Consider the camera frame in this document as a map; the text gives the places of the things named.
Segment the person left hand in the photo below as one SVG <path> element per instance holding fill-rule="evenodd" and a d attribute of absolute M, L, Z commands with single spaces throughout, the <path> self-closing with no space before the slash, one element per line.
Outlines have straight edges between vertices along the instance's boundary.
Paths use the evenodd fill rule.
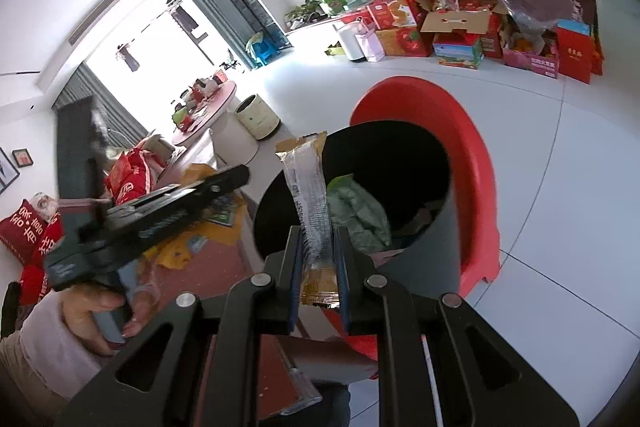
<path fill-rule="evenodd" d="M 99 328 L 99 314 L 119 311 L 127 299 L 102 286 L 78 284 L 60 292 L 61 314 L 64 324 L 80 343 L 94 355 L 114 355 L 115 340 L 107 340 Z M 141 258 L 137 266 L 137 287 L 132 298 L 130 319 L 122 325 L 125 340 L 139 334 L 154 317 L 160 304 L 160 291 L 156 283 L 152 262 Z"/>

